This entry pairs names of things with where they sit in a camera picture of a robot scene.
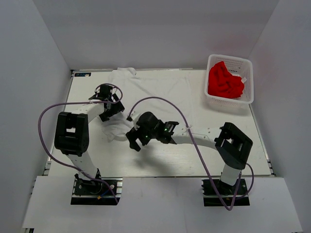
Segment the white t shirt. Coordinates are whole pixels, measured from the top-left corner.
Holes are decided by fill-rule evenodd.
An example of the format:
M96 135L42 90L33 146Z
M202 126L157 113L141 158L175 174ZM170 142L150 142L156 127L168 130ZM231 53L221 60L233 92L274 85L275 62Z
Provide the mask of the white t shirt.
M124 112L118 113L109 121L102 123L102 131L109 142L126 141L125 134L133 127L133 123L126 120L133 105L145 97L161 97L176 105L185 116L189 125L193 124L192 93L190 82L185 76L160 74L153 77L143 77L132 68L119 68L112 71L108 82L118 86L123 92L121 100Z

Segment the red t shirt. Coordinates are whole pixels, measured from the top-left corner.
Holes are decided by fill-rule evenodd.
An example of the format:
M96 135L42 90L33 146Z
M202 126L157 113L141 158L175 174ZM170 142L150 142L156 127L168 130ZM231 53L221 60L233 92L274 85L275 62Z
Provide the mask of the red t shirt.
M232 75L223 61L216 63L208 74L207 93L227 99L236 99L242 96L244 83L240 76Z

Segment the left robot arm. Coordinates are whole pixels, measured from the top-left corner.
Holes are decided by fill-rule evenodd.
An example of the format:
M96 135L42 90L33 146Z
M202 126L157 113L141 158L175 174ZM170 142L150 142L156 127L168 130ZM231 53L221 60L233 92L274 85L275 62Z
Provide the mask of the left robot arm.
M86 188L93 194L102 190L103 182L88 153L89 123L96 118L108 121L125 110L114 89L117 87L110 83L99 85L89 102L72 112L59 113L57 119L54 146L71 160L79 177L87 180Z

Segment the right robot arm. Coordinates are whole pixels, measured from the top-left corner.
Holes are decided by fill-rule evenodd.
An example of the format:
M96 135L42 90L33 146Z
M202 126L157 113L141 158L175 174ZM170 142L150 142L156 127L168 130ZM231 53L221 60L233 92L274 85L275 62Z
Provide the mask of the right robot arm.
M226 122L219 128L190 128L177 121L163 122L153 113L130 115L133 128L126 133L131 149L140 151L142 146L155 139L163 144L192 144L217 150L225 163L219 187L224 193L237 188L238 176L245 169L253 141L236 125Z

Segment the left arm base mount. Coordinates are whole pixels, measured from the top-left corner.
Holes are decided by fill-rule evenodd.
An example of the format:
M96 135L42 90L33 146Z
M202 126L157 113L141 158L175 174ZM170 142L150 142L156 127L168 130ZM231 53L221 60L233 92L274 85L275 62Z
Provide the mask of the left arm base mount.
M121 198L122 178L108 178L107 184L83 180L75 174L71 205L116 206Z

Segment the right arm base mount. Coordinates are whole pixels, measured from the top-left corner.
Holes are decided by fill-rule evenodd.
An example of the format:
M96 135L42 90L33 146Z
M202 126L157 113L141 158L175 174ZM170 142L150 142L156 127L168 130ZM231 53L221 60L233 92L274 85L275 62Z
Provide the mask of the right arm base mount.
M219 179L213 179L223 201L227 206L230 207L234 192L236 190L237 183L233 186L229 186L225 183L220 182ZM209 179L202 180L201 183L202 191L203 191L203 201L205 207L223 207L220 199L216 195L211 182ZM234 206L250 206L250 200L247 194L247 185L245 179L241 179L238 191L236 194Z

